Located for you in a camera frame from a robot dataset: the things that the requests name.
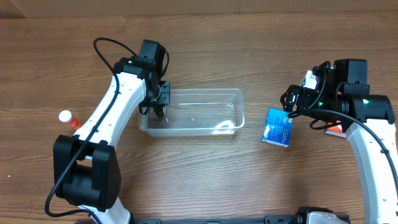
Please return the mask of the white blue box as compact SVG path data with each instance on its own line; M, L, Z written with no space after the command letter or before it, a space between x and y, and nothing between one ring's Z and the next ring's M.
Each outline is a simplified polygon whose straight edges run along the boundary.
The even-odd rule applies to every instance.
M319 77L316 76L311 70L308 70L302 81L301 87L316 90L319 82Z

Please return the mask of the red white box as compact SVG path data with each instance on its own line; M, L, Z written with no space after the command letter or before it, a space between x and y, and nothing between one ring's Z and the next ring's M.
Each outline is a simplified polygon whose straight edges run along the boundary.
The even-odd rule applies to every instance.
M326 128L324 130L325 134L333 135L333 136L338 136L341 138L346 138L346 133L342 130L341 125L333 126Z

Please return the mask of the orange bottle white cap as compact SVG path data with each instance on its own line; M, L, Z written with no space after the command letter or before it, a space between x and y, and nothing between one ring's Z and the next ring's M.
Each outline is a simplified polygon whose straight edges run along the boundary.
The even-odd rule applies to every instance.
M81 123L77 120L71 111L63 110L59 113L58 118L61 122L68 124L73 129L77 130L81 128Z

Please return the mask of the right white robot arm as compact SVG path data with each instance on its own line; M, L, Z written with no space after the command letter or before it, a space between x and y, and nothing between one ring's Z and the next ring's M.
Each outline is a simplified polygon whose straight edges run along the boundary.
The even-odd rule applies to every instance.
M396 117L386 95L372 95L365 59L323 62L312 68L314 88L290 85L280 102L289 118L308 116L340 125L360 176L365 223L397 223Z

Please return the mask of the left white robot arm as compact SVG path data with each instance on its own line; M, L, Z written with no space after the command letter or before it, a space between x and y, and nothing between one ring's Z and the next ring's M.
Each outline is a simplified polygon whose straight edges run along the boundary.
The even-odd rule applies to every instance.
M134 110L165 116L169 83L162 81L163 57L122 58L111 69L112 81L89 120L72 136L60 135L53 146L54 186L45 203L50 217L53 196L77 208L62 216L87 213L95 223L133 223L120 199L119 138Z

